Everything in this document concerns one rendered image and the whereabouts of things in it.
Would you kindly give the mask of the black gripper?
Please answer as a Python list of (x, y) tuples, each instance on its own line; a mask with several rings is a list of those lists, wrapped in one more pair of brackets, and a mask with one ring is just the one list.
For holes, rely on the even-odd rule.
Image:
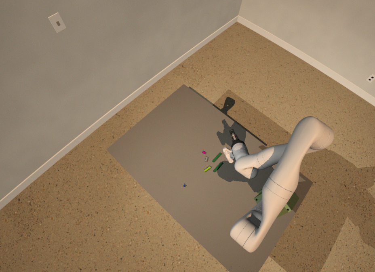
[[(230, 132), (230, 134), (231, 134), (231, 139), (232, 139), (232, 142), (233, 142), (233, 144), (232, 144), (232, 146), (231, 146), (231, 149), (232, 149), (232, 147), (233, 147), (236, 143), (243, 143), (243, 144), (245, 144), (243, 141), (241, 141), (241, 140), (238, 139), (238, 136), (235, 134), (234, 129), (230, 130), (229, 132)], [(236, 137), (237, 137), (237, 138), (236, 138)]]

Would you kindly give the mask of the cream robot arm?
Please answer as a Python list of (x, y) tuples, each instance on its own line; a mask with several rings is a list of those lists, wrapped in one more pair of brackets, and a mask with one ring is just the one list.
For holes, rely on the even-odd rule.
[[(296, 125), (288, 143), (268, 147), (250, 154), (245, 144), (223, 148), (229, 163), (248, 179), (275, 164), (276, 167), (262, 189), (262, 200), (231, 228), (230, 236), (246, 251), (254, 252), (273, 222), (297, 188), (301, 162), (305, 154), (327, 148), (334, 139), (333, 130), (313, 116)], [(252, 221), (252, 222), (251, 222)]]

